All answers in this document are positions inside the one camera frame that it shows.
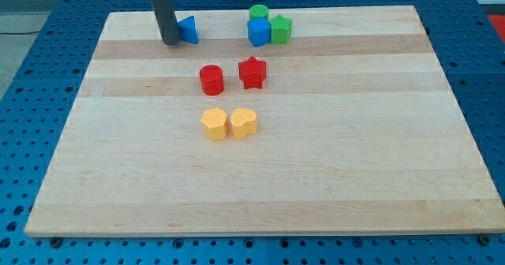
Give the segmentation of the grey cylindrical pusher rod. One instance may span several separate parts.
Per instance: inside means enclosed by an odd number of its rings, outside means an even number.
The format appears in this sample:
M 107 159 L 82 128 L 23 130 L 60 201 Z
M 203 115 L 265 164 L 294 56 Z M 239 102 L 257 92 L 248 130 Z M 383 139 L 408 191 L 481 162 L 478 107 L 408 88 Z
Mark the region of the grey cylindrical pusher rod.
M 168 46 L 178 44 L 181 36 L 172 0 L 151 0 L 151 6 L 163 43 Z

